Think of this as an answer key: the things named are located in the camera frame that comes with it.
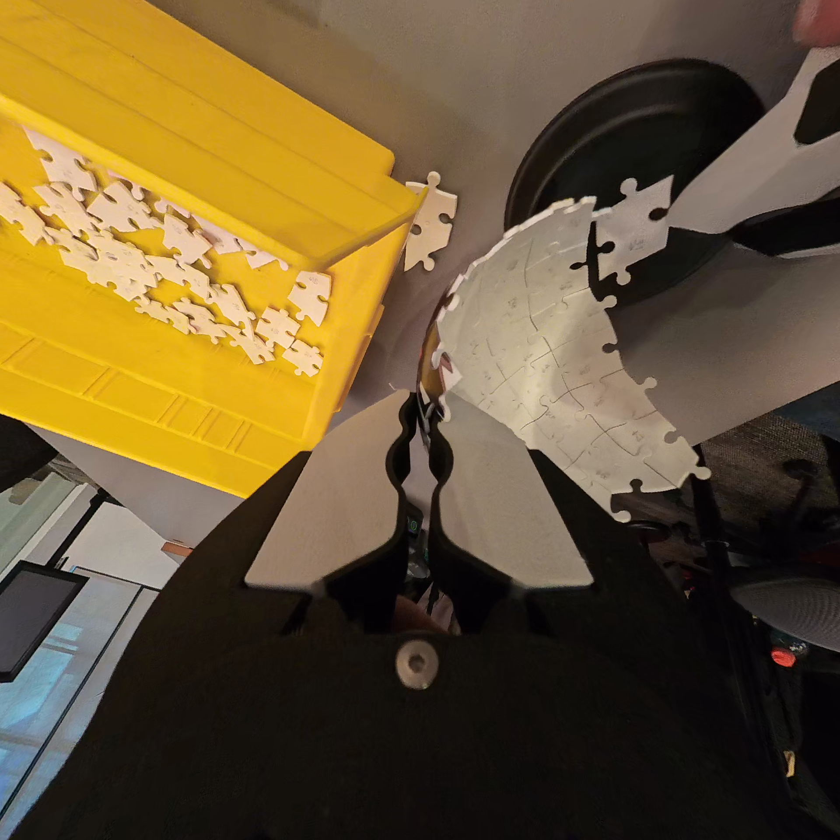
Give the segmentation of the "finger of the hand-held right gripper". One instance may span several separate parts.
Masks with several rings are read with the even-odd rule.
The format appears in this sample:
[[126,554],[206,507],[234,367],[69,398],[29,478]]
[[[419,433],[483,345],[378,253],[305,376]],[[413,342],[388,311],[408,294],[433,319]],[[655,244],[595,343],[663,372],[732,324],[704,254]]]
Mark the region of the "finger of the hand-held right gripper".
[[671,227],[719,235],[839,184],[839,48],[812,49],[785,96],[688,184]]
[[799,259],[839,253],[839,199],[823,198],[747,219],[731,240],[764,256]]

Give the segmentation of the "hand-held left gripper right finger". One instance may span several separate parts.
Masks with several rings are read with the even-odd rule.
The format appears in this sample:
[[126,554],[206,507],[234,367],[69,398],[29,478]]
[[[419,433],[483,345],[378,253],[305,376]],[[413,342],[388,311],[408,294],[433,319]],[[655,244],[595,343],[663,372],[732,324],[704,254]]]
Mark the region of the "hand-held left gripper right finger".
[[508,426],[458,394],[429,432],[436,479],[429,559],[453,601],[580,594],[593,573]]

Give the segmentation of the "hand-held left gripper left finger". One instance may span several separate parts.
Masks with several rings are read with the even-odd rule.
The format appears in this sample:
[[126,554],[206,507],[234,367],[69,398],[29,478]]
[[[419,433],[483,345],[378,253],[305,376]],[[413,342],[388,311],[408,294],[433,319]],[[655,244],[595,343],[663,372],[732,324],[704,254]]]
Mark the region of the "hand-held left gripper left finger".
[[416,409],[413,392],[395,391],[316,445],[245,575],[248,587],[346,600],[398,592]]

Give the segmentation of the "black round ball stand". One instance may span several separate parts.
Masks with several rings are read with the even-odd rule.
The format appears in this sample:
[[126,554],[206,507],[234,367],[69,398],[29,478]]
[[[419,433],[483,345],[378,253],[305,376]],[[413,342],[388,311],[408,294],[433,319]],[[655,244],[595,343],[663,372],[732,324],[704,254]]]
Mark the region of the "black round ball stand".
[[665,59],[609,77],[560,111],[522,159],[507,196],[505,229],[567,198],[623,200],[673,177],[671,199],[766,113],[738,73],[703,59]]

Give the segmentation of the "white curved puzzle piece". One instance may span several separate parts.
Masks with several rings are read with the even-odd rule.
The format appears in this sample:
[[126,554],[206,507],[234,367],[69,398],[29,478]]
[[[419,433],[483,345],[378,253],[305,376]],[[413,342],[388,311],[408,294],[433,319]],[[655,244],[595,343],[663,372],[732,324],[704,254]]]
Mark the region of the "white curved puzzle piece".
[[433,254],[448,245],[458,207],[458,196],[440,189],[441,175],[427,174],[425,182],[406,182],[405,186],[423,201],[416,212],[404,247],[404,270],[420,264],[425,271],[435,267]]
[[594,211],[599,280],[615,275],[624,286],[631,280],[628,267],[666,247],[673,181],[669,175],[640,189],[635,178],[626,178],[618,187],[623,200]]

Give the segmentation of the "partly built puzzle ball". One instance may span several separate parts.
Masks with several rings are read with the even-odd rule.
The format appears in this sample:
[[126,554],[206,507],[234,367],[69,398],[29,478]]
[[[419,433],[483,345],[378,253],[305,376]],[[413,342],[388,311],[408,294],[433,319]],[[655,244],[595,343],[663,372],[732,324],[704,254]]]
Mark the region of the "partly built puzzle ball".
[[614,519],[615,495],[708,480],[699,454],[626,372],[586,257],[595,198],[566,199],[507,231],[444,294],[418,372],[426,429],[460,397],[545,455]]

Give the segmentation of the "pile of white puzzle pieces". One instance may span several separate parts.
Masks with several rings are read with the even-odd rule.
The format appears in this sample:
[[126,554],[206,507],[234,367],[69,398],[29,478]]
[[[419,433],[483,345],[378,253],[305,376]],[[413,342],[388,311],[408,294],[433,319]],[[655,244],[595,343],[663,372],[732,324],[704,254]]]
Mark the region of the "pile of white puzzle pieces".
[[252,364],[277,358],[297,376],[322,370],[322,352],[298,337],[310,320],[322,324],[331,277],[304,271],[283,305],[261,312],[249,306],[234,282],[214,278],[218,259],[243,256],[256,271],[288,263],[250,244],[115,171],[102,179],[82,153],[26,125],[20,129],[35,153],[43,182],[30,186],[38,205],[2,180],[2,225],[32,247],[58,250],[62,264],[109,290],[133,309],[184,335],[213,344],[228,341]]

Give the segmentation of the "yellow plastic bin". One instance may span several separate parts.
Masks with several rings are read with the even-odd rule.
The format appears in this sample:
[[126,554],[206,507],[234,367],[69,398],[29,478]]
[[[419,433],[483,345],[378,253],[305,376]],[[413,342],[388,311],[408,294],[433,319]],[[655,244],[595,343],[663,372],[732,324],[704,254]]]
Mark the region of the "yellow plastic bin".
[[2,180],[43,172],[21,125],[285,260],[218,259],[255,312],[331,277],[313,378],[139,314],[2,225],[2,413],[247,497],[325,435],[382,317],[422,197],[394,155],[146,2],[2,2]]

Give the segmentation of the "person's right hand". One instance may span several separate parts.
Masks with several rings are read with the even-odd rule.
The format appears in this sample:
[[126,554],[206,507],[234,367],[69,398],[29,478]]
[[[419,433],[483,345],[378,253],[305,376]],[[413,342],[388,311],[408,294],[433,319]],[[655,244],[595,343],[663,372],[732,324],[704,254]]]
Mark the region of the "person's right hand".
[[800,1],[792,34],[795,43],[803,47],[839,46],[839,1]]

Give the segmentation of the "grey mesh office chair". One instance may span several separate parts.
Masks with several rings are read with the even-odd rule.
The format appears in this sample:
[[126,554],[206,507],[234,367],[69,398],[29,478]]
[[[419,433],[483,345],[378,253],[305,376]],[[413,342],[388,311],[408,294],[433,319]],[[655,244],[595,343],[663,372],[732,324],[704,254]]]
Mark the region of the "grey mesh office chair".
[[838,433],[767,414],[708,440],[729,594],[781,634],[838,654]]

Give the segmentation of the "black monitor screen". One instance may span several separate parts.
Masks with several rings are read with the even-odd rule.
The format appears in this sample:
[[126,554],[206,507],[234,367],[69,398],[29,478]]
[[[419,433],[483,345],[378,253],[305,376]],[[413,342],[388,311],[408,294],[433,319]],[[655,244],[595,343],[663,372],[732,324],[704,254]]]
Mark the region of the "black monitor screen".
[[88,577],[26,560],[1,582],[1,682],[13,682],[76,599]]

